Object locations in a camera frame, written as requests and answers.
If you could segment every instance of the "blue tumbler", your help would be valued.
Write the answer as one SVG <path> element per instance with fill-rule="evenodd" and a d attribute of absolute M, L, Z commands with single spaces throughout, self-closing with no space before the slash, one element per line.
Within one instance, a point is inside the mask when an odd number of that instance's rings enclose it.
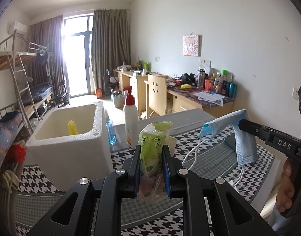
<path fill-rule="evenodd" d="M 229 83 L 229 88 L 228 88 L 228 96 L 230 98 L 236 98 L 236 93 L 237 93 L 237 84 L 230 82 Z"/>

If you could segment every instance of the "cartoon girl picture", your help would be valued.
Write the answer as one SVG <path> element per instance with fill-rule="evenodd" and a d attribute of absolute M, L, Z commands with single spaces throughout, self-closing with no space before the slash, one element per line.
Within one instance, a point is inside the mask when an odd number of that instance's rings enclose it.
<path fill-rule="evenodd" d="M 183 37 L 183 55 L 198 56 L 199 55 L 199 35 L 186 35 Z"/>

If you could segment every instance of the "glass door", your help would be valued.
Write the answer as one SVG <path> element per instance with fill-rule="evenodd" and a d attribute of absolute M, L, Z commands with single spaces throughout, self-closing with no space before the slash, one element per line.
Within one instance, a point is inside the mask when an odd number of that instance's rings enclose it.
<path fill-rule="evenodd" d="M 91 93 L 89 68 L 91 66 L 92 28 L 92 15 L 64 19 L 63 55 L 71 97 Z"/>

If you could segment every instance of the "green tissue package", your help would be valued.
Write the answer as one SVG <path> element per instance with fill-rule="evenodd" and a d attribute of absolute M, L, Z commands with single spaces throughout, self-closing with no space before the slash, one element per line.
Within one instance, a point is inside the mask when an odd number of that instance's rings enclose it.
<path fill-rule="evenodd" d="M 147 125 L 139 134 L 141 145 L 140 185 L 137 197 L 148 203 L 158 203 L 167 197 L 162 171 L 162 148 L 168 144 L 173 155 L 176 139 L 166 132 L 171 129 L 172 122 L 163 121 Z"/>

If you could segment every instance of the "mattress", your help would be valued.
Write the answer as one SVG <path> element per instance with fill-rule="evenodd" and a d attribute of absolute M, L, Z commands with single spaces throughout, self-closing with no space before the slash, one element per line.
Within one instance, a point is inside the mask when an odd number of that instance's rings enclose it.
<path fill-rule="evenodd" d="M 38 102 L 46 98 L 52 91 L 53 86 L 48 83 L 43 83 L 30 88 L 32 99 Z M 29 94 L 27 91 L 21 96 L 24 106 L 31 105 Z"/>
<path fill-rule="evenodd" d="M 7 112 L 0 120 L 0 168 L 13 143 L 23 117 L 20 112 Z"/>

